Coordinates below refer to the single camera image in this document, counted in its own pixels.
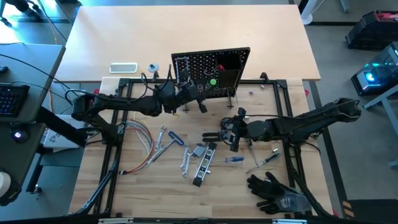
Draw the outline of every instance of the green ball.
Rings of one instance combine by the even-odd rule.
[[[210,85],[216,85],[216,84],[217,84],[217,80],[215,80],[215,79],[210,80]]]

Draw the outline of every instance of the keyboard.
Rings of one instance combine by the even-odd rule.
[[[29,88],[28,85],[0,83],[0,117],[18,116]]]

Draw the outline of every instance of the black pegboard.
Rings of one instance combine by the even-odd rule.
[[[186,79],[179,74],[184,68],[188,68],[190,78],[195,82],[198,91],[204,98],[220,98],[220,97],[234,97],[235,90],[238,88],[239,80],[250,53],[249,47],[238,49],[223,49],[223,50],[207,50],[201,52],[186,52],[172,54],[172,63],[176,80],[186,82]],[[216,65],[216,56],[219,54],[238,54],[242,62],[242,69],[238,76],[238,80],[234,87],[220,88],[218,86],[211,86],[210,80],[218,80],[218,71]]]

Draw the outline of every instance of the glove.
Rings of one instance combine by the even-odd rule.
[[[257,203],[261,211],[273,215],[279,212],[305,212],[311,210],[311,205],[307,198],[279,181],[270,173],[266,176],[271,180],[261,180],[255,175],[248,178],[248,187],[251,193],[260,198],[266,199],[265,202]]]

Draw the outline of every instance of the light wooden tabletop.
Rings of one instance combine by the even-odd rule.
[[[118,85],[118,78],[103,78],[101,92],[113,94]],[[289,95],[294,115],[308,111],[307,100],[301,80],[289,80]],[[142,94],[142,84],[134,84],[133,96]],[[195,102],[188,104],[188,113],[178,109],[179,116],[162,113],[152,118],[136,113],[136,118],[145,122],[152,131],[155,141],[160,127],[165,125],[168,131],[174,131],[185,142],[192,145],[201,142],[201,135],[205,132],[220,130],[221,118],[237,114],[238,108],[243,107],[248,114],[277,114],[275,97],[272,87],[260,89],[259,85],[243,85],[238,87],[238,103],[235,107],[227,108],[227,98],[208,99],[204,101],[207,113],[200,113]],[[111,120],[113,111],[102,111],[100,115]],[[166,134],[162,143],[170,141]],[[283,148],[277,142],[255,142],[254,150],[258,158],[265,159],[272,149],[279,148],[282,155],[268,165],[253,172],[259,178],[265,177],[265,171],[272,172],[277,179],[288,185],[287,171],[283,155]],[[85,149],[81,162],[75,191],[70,205],[70,212],[75,212],[88,200],[98,185],[105,147],[92,144]],[[152,218],[282,218],[283,214],[267,215],[261,212],[256,203],[261,199],[253,195],[247,187],[246,179],[249,175],[245,171],[255,163],[244,141],[239,145],[239,152],[231,152],[229,146],[218,143],[214,160],[225,157],[242,155],[245,157],[240,164],[217,164],[210,167],[211,174],[205,177],[201,187],[192,185],[200,160],[191,159],[189,175],[182,177],[180,165],[184,148],[172,146],[167,149],[149,167],[136,173],[119,175],[114,193],[112,214],[122,212],[129,217]],[[302,146],[302,160],[308,188],[325,210],[331,212],[330,198],[326,186],[325,176],[318,151],[311,146]],[[134,131],[128,131],[124,137],[119,170],[132,169],[146,157],[146,150]],[[105,190],[103,206],[108,190]]]
[[[150,63],[166,77],[172,53],[250,47],[243,79],[320,75],[296,5],[82,6],[56,77],[63,82],[100,82],[111,63]]]

